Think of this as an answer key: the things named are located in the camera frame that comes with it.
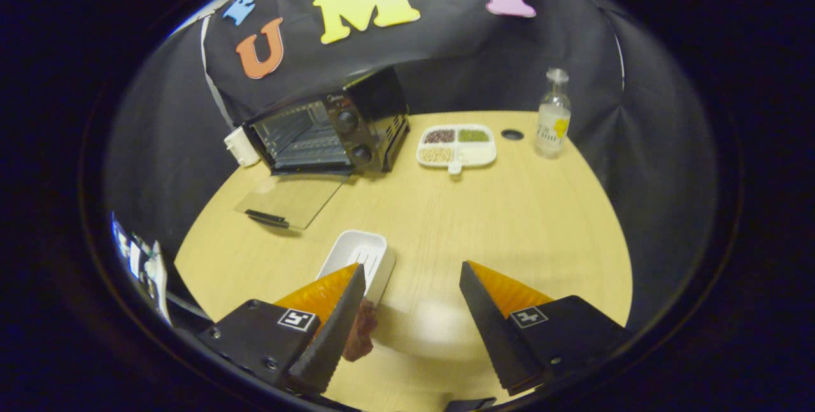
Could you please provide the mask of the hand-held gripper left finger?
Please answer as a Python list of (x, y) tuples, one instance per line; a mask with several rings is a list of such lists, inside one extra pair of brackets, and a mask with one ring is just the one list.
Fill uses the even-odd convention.
[(250, 299), (198, 334), (198, 340), (256, 380), (321, 395), (334, 376), (366, 290), (352, 264), (269, 304)]

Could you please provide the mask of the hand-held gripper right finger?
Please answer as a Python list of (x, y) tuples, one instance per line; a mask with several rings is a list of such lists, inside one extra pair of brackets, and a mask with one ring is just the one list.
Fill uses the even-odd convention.
[(459, 287), (509, 395), (576, 382), (631, 337), (579, 296), (553, 299), (471, 260), (461, 265)]

